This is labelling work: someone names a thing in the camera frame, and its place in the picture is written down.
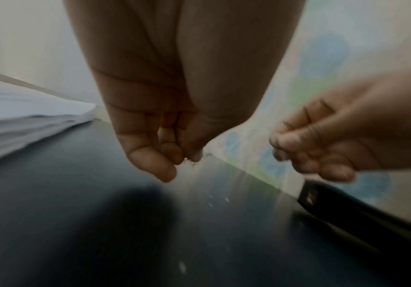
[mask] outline stack of paper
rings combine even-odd
[[[0,157],[94,117],[95,104],[0,82]]]

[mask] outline black table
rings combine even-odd
[[[0,160],[0,287],[396,286],[394,268],[212,156],[158,183],[104,122]]]

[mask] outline hand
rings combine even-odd
[[[65,0],[127,157],[165,182],[253,114],[303,2]]]
[[[411,168],[411,72],[325,92],[280,123],[270,143],[277,160],[331,181]]]

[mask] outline colorful wallpaper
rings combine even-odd
[[[271,128],[334,85],[410,68],[411,0],[310,0],[255,115],[215,139],[208,150],[296,196],[302,176],[290,163],[273,159],[267,140]],[[396,192],[396,179],[392,174],[369,173],[340,187],[377,205]]]

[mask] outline small debris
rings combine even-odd
[[[187,266],[185,265],[185,262],[179,261],[179,270],[183,275],[187,273]]]

